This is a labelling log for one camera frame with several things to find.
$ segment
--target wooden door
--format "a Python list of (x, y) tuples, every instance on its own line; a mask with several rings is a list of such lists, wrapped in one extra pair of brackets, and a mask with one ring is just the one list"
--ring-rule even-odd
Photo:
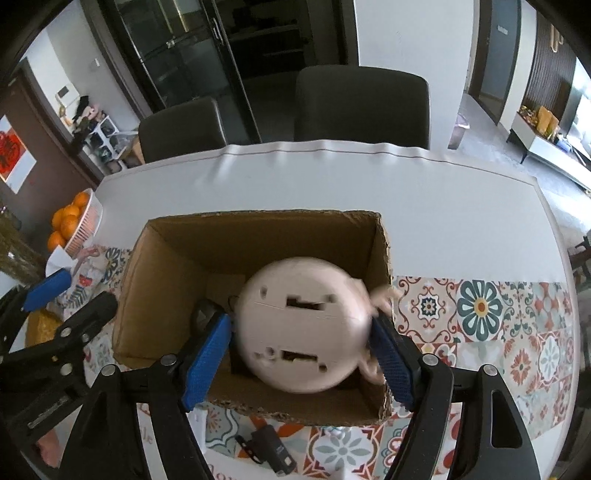
[(29, 245), (47, 254), (53, 213), (70, 203), (77, 192), (92, 187), (92, 182), (43, 122), (25, 85), (19, 70), (0, 99), (0, 118), (8, 118), (37, 162), (17, 194), (0, 179), (0, 200), (22, 222), (21, 232)]

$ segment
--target door handle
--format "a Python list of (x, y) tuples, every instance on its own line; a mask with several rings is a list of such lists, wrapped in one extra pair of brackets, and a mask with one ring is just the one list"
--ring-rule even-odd
[(217, 20), (215, 18), (212, 18), (212, 31), (213, 36), (216, 37), (218, 42), (220, 42), (223, 45), (222, 31), (220, 30), (219, 25), (217, 24)]

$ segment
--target orange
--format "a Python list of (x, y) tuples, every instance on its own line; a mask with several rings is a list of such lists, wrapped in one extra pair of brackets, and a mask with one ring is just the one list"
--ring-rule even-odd
[(80, 211), (82, 211), (86, 207), (86, 205), (88, 205), (89, 200), (90, 195), (88, 195), (86, 192), (76, 193), (72, 205), (76, 205), (80, 209)]
[(63, 238), (69, 240), (74, 235), (78, 226), (78, 217), (76, 215), (66, 215), (61, 221), (60, 232)]
[(53, 218), (51, 219), (51, 226), (57, 232), (60, 229), (61, 219), (64, 216), (64, 209), (60, 208), (56, 213), (53, 214)]
[(74, 215), (76, 218), (80, 216), (80, 209), (76, 205), (68, 205), (64, 207), (64, 214), (63, 218), (66, 218), (68, 215)]
[(62, 237), (60, 232), (53, 232), (49, 236), (49, 240), (47, 240), (47, 249), (50, 252), (53, 252), (58, 245), (64, 248), (66, 246), (66, 240)]

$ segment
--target blue gripper pad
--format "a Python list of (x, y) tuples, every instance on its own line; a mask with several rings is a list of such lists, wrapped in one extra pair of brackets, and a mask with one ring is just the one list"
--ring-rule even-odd
[(232, 323), (230, 317), (224, 314), (203, 343), (187, 371), (182, 398), (187, 411), (191, 411), (197, 403), (205, 400), (217, 368), (228, 350), (231, 336)]
[(72, 276), (65, 268), (59, 269), (53, 275), (40, 281), (29, 290), (22, 309), (25, 312), (34, 312), (43, 308), (47, 303), (64, 293), (72, 284)]
[(376, 318), (372, 319), (369, 348), (378, 359), (394, 399), (403, 404), (412, 404), (414, 399), (410, 371), (402, 361), (394, 340)]

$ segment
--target black device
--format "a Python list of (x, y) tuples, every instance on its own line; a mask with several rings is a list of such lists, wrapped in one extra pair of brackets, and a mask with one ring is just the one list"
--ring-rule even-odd
[(261, 465), (268, 462), (277, 475), (289, 475), (296, 469), (296, 461), (271, 425), (252, 432), (252, 439), (248, 442), (241, 435), (236, 435), (235, 438), (255, 463)]
[(100, 293), (56, 330), (53, 340), (9, 353), (27, 319), (29, 290), (15, 288), (0, 300), (0, 414), (15, 446), (46, 475), (55, 476), (35, 443), (77, 409), (90, 391), (83, 347), (115, 316), (117, 300)]

